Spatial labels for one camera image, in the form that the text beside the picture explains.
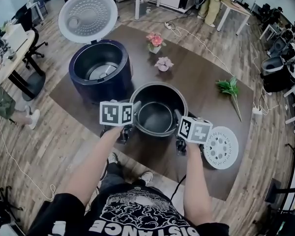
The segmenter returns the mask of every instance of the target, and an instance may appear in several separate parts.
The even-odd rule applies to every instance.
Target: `open lid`
[[[68,0],[60,11],[58,25],[67,39],[91,43],[113,29],[117,16],[114,0]]]

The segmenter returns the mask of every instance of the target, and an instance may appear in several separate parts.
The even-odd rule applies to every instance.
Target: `t-shirt sleeve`
[[[47,236],[52,234],[56,221],[65,222],[65,230],[70,230],[81,223],[85,213],[82,202],[72,194],[55,195],[52,202],[44,202],[34,219],[27,236]]]
[[[229,236],[230,227],[221,223],[205,223],[196,226],[200,236]]]

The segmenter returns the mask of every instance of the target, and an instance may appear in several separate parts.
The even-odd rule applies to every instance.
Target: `shoe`
[[[26,111],[26,117],[29,118],[30,115],[32,114],[31,112],[31,109],[30,109],[30,106],[29,105],[26,105],[25,106],[25,111]]]
[[[112,152],[108,156],[108,163],[118,163],[118,157],[116,153]]]
[[[148,183],[150,183],[152,181],[153,173],[151,171],[147,171],[147,172],[143,173],[142,176],[139,177],[139,179],[144,180],[144,182],[147,185]]]
[[[36,127],[36,124],[38,122],[38,119],[39,119],[39,116],[40,116],[40,111],[38,109],[36,109],[34,111],[34,113],[32,115],[30,115],[29,117],[31,118],[31,121],[32,123],[29,125],[29,128],[31,130],[35,129]]]

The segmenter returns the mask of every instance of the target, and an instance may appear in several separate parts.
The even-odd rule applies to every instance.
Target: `yellow pants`
[[[211,25],[220,10],[220,0],[206,0],[199,10],[199,15],[205,18],[205,23]]]

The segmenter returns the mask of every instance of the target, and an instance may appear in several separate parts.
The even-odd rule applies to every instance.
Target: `plant stem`
[[[235,97],[232,95],[232,97],[233,97],[233,99],[235,101],[235,104],[236,104],[236,107],[237,107],[237,110],[238,110],[239,119],[242,122],[241,115],[240,115],[240,110],[239,110],[239,106],[238,106],[238,101],[237,101],[237,95],[235,95]]]

